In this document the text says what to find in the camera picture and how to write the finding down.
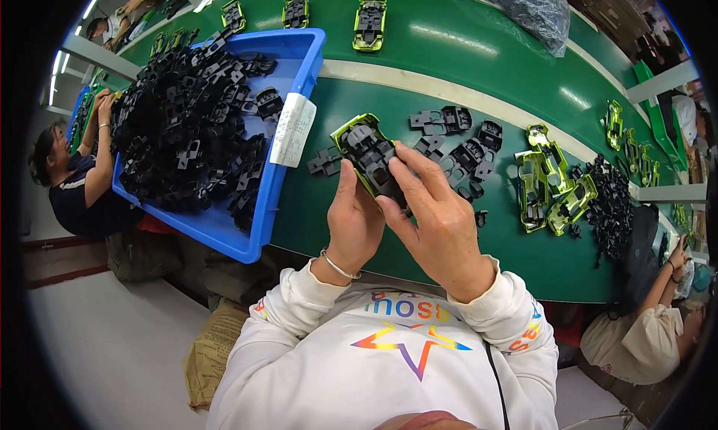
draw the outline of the pile of black plastic parts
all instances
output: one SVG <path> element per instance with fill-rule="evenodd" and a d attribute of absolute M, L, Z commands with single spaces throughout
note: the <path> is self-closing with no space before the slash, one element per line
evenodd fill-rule
<path fill-rule="evenodd" d="M 591 175 L 598 191 L 598 198 L 589 201 L 585 215 L 594 226 L 598 267 L 602 255 L 612 261 L 621 258 L 631 232 L 633 205 L 628 194 L 628 178 L 606 162 L 603 154 L 599 154 L 593 164 L 586 163 L 586 173 Z"/>
<path fill-rule="evenodd" d="M 199 212 L 230 199 L 235 225 L 249 231 L 266 139 L 283 103 L 274 87 L 251 93 L 247 79 L 272 73 L 276 60 L 231 55 L 222 49 L 228 31 L 190 49 L 196 33 L 187 46 L 176 42 L 154 54 L 113 105 L 119 180 L 140 202 L 169 212 Z M 246 114 L 259 115 L 265 127 L 247 129 Z"/>

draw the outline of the rainbow star graphic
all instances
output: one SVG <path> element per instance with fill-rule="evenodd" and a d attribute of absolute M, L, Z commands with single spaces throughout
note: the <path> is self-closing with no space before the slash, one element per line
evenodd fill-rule
<path fill-rule="evenodd" d="M 399 349 L 401 356 L 404 357 L 404 361 L 408 364 L 408 367 L 411 368 L 411 370 L 414 372 L 414 374 L 417 375 L 419 382 L 421 382 L 424 379 L 424 369 L 426 368 L 426 360 L 429 359 L 429 351 L 431 350 L 432 346 L 440 346 L 440 347 L 445 347 L 447 349 L 454 349 L 454 350 L 473 350 L 470 347 L 466 347 L 466 346 L 462 345 L 461 343 L 458 343 L 456 341 L 450 340 L 446 337 L 443 337 L 443 336 L 437 334 L 436 326 L 429 326 L 429 336 L 434 337 L 438 340 L 441 340 L 445 344 L 439 343 L 437 341 L 426 340 L 426 342 L 424 342 L 424 349 L 421 351 L 421 357 L 419 358 L 418 366 L 417 366 L 416 364 L 414 364 L 414 361 L 409 356 L 408 350 L 406 350 L 406 345 L 404 345 L 403 343 L 374 343 L 375 340 L 378 340 L 379 338 L 383 337 L 384 335 L 396 330 L 396 327 L 394 325 L 392 325 L 390 322 L 382 321 L 382 324 L 384 324 L 386 326 L 385 329 L 382 329 L 375 334 L 369 335 L 368 337 L 364 338 L 363 340 L 359 340 L 356 343 L 352 343 L 351 346 L 362 347 L 364 349 L 379 349 L 379 350 Z M 416 329 L 417 327 L 423 326 L 423 324 L 405 325 L 405 324 L 399 324 L 398 322 L 396 322 L 394 324 L 397 326 L 406 327 L 407 329 Z"/>

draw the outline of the sweatshirt sleeve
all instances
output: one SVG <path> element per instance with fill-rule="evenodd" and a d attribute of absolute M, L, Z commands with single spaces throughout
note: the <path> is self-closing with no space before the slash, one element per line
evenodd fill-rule
<path fill-rule="evenodd" d="M 319 319 L 349 287 L 321 283 L 310 272 L 285 268 L 279 285 L 249 307 L 249 318 L 227 358 L 227 369 L 215 392 L 206 428 L 221 429 L 251 376 L 294 349 L 319 326 Z"/>
<path fill-rule="evenodd" d="M 505 356 L 526 396 L 555 426 L 559 348 L 543 306 L 526 290 L 524 280 L 501 272 L 498 260 L 484 255 L 496 270 L 493 285 L 481 297 L 462 304 L 448 297 L 473 330 Z"/>

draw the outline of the silver bracelet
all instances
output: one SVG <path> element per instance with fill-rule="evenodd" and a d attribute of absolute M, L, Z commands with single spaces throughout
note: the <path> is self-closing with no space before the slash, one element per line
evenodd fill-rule
<path fill-rule="evenodd" d="M 346 277 L 348 277 L 348 278 L 350 278 L 350 279 L 354 279 L 354 280 L 357 280 L 357 279 L 359 279 L 359 278 L 361 277 L 361 271 L 359 271 L 358 274 L 349 274 L 349 273 L 345 273 L 344 270 L 342 270 L 341 268 L 339 268 L 338 266 L 336 266 L 336 265 L 334 264 L 334 262 L 332 262 L 331 260 L 329 260 L 329 258 L 327 257 L 327 250 L 326 250 L 326 249 L 322 249 L 322 252 L 319 253 L 319 257 L 321 257 L 321 256 L 323 256 L 323 255 L 324 255 L 324 258 L 325 258 L 325 260 L 327 261 L 327 263 L 328 263 L 332 268 L 334 268 L 335 270 L 337 270 L 337 272 L 338 272 L 339 274 L 341 274 L 342 276 L 346 276 Z"/>

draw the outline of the cardboard box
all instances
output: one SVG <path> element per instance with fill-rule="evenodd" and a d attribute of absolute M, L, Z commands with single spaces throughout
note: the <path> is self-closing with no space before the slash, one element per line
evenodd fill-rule
<path fill-rule="evenodd" d="M 626 47 L 651 31 L 633 0 L 568 0 L 619 46 Z"/>

